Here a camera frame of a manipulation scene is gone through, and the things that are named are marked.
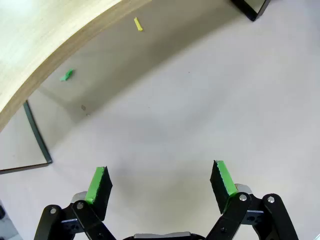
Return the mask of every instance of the yellow piece of tape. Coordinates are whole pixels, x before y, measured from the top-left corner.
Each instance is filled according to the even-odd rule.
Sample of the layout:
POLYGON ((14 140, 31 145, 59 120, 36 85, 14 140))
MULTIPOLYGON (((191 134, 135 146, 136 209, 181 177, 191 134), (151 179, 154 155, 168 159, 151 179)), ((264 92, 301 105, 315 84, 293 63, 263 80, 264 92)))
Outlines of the yellow piece of tape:
POLYGON ((136 27, 138 28, 138 31, 139 31, 139 32, 142 32, 144 29, 143 29, 142 26, 140 25, 140 22, 139 22, 139 20, 138 20, 137 17, 134 18, 134 22, 135 22, 136 27))

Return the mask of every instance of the screw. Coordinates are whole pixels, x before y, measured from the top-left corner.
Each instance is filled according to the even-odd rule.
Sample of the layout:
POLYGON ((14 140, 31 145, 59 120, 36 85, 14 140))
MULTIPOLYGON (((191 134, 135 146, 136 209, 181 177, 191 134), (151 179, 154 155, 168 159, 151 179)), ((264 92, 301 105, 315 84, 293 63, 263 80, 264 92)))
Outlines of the screw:
POLYGON ((268 202, 273 204, 275 202, 275 198, 273 196, 268 197, 268 202))
POLYGON ((241 194, 241 195, 239 196, 239 199, 240 199, 241 201, 246 201, 246 200, 247 200, 247 196, 244 195, 244 194, 241 194))
POLYGON ((55 214, 56 211, 57 211, 57 210, 53 207, 53 208, 51 208, 50 213, 51 213, 51 214, 55 214))
POLYGON ((84 204, 82 202, 79 202, 77 205, 76 205, 76 208, 77 209, 82 209, 84 207, 84 204))

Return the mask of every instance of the green gripper pad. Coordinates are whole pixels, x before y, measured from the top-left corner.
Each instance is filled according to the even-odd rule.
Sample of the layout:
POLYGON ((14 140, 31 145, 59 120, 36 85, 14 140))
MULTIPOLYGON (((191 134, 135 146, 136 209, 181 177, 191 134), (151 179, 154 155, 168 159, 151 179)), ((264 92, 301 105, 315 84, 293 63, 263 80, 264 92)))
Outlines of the green gripper pad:
POLYGON ((111 188, 107 167, 97 167, 84 200, 91 205, 101 221, 105 219, 111 188))
POLYGON ((210 182, 220 213, 224 213, 230 197, 238 192, 224 161, 214 161, 210 182))

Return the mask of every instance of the white floor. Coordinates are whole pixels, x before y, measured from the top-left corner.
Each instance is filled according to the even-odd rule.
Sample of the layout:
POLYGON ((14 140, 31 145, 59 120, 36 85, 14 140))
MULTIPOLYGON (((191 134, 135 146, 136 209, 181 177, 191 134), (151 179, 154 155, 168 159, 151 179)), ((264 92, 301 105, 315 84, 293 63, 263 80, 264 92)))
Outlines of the white floor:
MULTIPOLYGON (((0 175, 23 239, 33 239, 46 205, 66 207, 105 165, 113 189, 104 222, 117 239, 205 236, 220 216, 213 160, 257 197, 279 194, 299 238, 314 239, 319 8, 274 0, 252 23, 225 0, 158 0, 95 37, 29 99, 54 163, 0 175)), ((242 226, 235 239, 258 237, 242 226)))

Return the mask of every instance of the green piece of tape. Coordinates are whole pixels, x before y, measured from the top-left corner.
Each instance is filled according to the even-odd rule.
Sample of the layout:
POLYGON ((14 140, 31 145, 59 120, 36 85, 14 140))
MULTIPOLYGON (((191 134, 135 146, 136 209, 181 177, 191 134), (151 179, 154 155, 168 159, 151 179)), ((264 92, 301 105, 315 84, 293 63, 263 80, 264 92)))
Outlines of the green piece of tape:
POLYGON ((69 69, 69 71, 67 71, 66 74, 60 78, 60 81, 61 81, 61 82, 67 81, 68 78, 71 77, 71 75, 73 74, 73 72, 74 72, 73 69, 69 69))
POLYGON ((97 193, 98 193, 98 189, 100 186, 100 182, 101 182, 101 178, 103 176, 105 172, 105 168, 103 166, 97 167, 95 170, 95 173, 93 175, 93 178, 91 180, 88 192, 85 195, 84 200, 88 203, 88 204, 93 204, 97 193))
POLYGON ((234 181, 232 180, 231 175, 230 175, 224 161, 216 161, 216 163, 217 163, 217 167, 219 169, 220 175, 222 177, 224 187, 225 187, 228 195, 230 197, 232 197, 233 195, 235 195, 238 192, 236 185, 234 184, 234 181))

